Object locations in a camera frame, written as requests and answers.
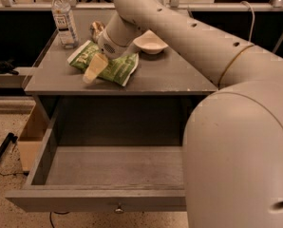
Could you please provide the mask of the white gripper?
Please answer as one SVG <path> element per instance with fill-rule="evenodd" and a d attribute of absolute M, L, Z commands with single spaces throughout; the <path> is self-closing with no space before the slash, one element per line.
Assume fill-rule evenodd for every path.
<path fill-rule="evenodd" d="M 132 39 L 125 36 L 112 40 L 105 29 L 98 39 L 98 47 L 101 53 L 96 53 L 92 58 L 83 76 L 83 81 L 91 84 L 108 66 L 108 58 L 116 59 L 121 57 L 127 51 L 131 42 Z"/>

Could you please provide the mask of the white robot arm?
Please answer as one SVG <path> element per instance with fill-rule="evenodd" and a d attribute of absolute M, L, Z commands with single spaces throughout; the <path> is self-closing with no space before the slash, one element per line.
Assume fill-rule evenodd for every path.
<path fill-rule="evenodd" d="M 189 227 L 283 228 L 283 59 L 158 0 L 114 6 L 105 55 L 121 56 L 150 29 L 217 87 L 185 127 Z"/>

